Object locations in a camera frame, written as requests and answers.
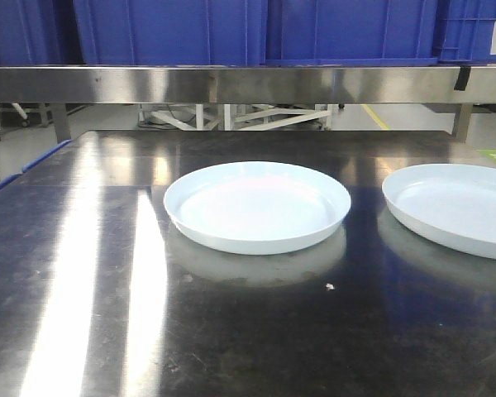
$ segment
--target metal frame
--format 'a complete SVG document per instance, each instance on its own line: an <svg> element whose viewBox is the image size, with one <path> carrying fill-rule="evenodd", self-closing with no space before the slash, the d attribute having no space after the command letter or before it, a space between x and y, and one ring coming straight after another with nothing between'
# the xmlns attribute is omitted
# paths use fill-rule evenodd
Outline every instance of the metal frame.
<svg viewBox="0 0 496 397"><path fill-rule="evenodd" d="M496 103L496 65L433 67L0 67L0 103L52 103L58 141L65 103Z"/></svg>
<svg viewBox="0 0 496 397"><path fill-rule="evenodd" d="M238 107L242 106L242 111L239 112ZM226 131L267 131L273 128L280 128L298 124L300 122L308 122L311 120L320 119L322 128L331 129L331 119L335 105L314 105L314 109L308 107L302 108L280 108L272 105L253 104L254 112L246 112L244 105L224 105L224 129ZM272 116L292 116L281 120L271 121ZM252 122L262 119L261 123L250 124L244 127L237 127L240 122Z"/></svg>

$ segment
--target floor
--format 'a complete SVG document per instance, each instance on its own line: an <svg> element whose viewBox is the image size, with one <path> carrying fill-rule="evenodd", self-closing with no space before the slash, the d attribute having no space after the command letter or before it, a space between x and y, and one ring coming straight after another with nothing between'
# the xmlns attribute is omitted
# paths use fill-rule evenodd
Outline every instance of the floor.
<svg viewBox="0 0 496 397"><path fill-rule="evenodd" d="M134 129L138 122L135 105L94 105L69 117L72 137L93 129ZM454 121L451 112L434 112L420 104L347 105L334 116L334 130L444 130ZM20 127L20 120L2 127L0 176L20 172L23 165L56 145L53 125ZM496 150L496 113L477 112L472 116L467 142L475 149Z"/></svg>

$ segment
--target white plate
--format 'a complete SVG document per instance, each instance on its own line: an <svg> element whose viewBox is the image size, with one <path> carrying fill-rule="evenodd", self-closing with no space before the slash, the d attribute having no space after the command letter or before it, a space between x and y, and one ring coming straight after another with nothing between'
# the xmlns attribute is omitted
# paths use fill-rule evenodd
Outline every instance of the white plate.
<svg viewBox="0 0 496 397"><path fill-rule="evenodd" d="M391 213L415 233L496 259L496 169L415 165L393 172L382 190Z"/></svg>
<svg viewBox="0 0 496 397"><path fill-rule="evenodd" d="M214 165L175 181L164 206L174 225L204 246L247 255L301 250L329 237L351 197L333 178L297 165Z"/></svg>
<svg viewBox="0 0 496 397"><path fill-rule="evenodd" d="M325 241L294 253L254 256L209 249L171 226L166 251L174 263L206 280L235 287L272 288L300 284L341 265L346 230L341 226Z"/></svg>

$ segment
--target table leg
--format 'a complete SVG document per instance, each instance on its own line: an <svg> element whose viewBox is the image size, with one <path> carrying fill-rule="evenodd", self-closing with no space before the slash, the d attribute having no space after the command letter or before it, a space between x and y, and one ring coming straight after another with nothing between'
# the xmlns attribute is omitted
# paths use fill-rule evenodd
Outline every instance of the table leg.
<svg viewBox="0 0 496 397"><path fill-rule="evenodd" d="M69 129L68 113L66 112L65 103L52 103L51 115L55 126L55 134L57 136L57 143L72 139L72 133Z"/></svg>
<svg viewBox="0 0 496 397"><path fill-rule="evenodd" d="M472 103L463 103L459 105L455 112L454 127L452 128L452 136L458 141L465 142L469 134L470 116L472 116Z"/></svg>

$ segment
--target metal table surface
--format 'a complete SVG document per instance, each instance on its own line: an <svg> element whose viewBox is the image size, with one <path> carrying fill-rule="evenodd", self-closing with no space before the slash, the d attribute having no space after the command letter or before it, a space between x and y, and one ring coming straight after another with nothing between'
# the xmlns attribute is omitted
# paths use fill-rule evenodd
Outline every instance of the metal table surface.
<svg viewBox="0 0 496 397"><path fill-rule="evenodd" d="M344 227L280 256L182 237L166 188L236 160L340 180ZM445 132L85 133L0 192L0 397L496 396L496 261L379 188L432 162L493 166Z"/></svg>

